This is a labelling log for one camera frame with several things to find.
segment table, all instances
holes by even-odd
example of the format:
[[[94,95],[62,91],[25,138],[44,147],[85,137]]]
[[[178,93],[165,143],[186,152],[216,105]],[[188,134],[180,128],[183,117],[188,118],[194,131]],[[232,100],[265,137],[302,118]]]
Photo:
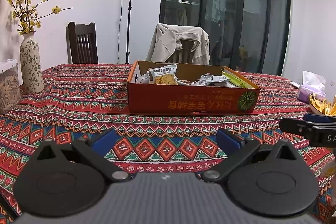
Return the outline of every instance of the table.
[[[106,155],[129,172],[201,172],[226,155],[215,142],[218,128],[232,130],[261,143],[280,138],[294,143],[320,184],[314,214],[325,221],[331,200],[330,178],[319,177],[322,166],[334,159],[325,148],[308,146],[300,136],[282,133],[283,117],[301,118],[310,111],[297,100],[297,89],[280,76],[242,73],[261,87],[255,110],[249,115],[158,116],[129,113],[126,79],[131,65],[72,64],[43,71],[45,89],[23,96],[5,116],[0,116],[0,193],[16,211],[13,183],[46,138],[58,144],[92,138],[107,128],[120,136]]]

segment yellow flowers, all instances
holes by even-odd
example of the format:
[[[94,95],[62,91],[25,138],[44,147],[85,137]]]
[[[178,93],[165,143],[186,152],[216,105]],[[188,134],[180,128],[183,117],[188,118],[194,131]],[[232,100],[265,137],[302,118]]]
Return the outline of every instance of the yellow flowers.
[[[61,11],[61,8],[58,6],[55,6],[54,8],[51,9],[51,11],[56,15],[56,14],[59,14],[59,12]]]
[[[39,3],[31,5],[31,0],[7,0],[8,3],[13,7],[14,11],[12,11],[11,16],[13,18],[18,18],[20,21],[19,28],[17,31],[20,35],[34,32],[34,27],[41,27],[41,18],[48,17],[52,14],[59,14],[63,10],[71,9],[61,9],[59,6],[55,6],[52,8],[51,13],[39,16],[36,8],[42,4],[47,2],[48,0],[41,0]]]

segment ceramic vase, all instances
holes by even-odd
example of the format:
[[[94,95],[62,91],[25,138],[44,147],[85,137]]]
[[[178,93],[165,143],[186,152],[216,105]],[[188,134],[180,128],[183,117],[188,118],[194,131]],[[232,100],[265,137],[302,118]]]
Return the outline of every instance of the ceramic vase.
[[[24,91],[26,94],[36,94],[44,89],[40,63],[40,52],[34,33],[24,33],[20,46],[20,63]]]

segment cardboard box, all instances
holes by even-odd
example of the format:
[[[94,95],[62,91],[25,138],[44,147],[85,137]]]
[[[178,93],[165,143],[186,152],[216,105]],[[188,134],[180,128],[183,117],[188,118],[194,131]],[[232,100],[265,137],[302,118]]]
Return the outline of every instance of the cardboard box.
[[[167,63],[136,61],[127,79],[128,106],[135,113],[248,113],[252,112],[260,87],[228,67],[178,63],[179,80],[196,81],[202,75],[222,75],[222,70],[242,79],[246,88],[189,85],[139,84],[136,79],[149,68],[160,68]]]

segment chair backrest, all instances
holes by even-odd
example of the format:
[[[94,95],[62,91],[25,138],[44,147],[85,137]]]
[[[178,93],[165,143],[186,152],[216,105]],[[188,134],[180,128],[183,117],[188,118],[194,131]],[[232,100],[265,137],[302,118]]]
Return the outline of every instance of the chair backrest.
[[[165,61],[165,63],[193,63],[194,53],[191,52],[194,42],[190,40],[181,40],[182,49],[175,52]]]
[[[98,63],[96,45],[96,27],[93,22],[90,25],[68,25],[71,59],[73,64]]]

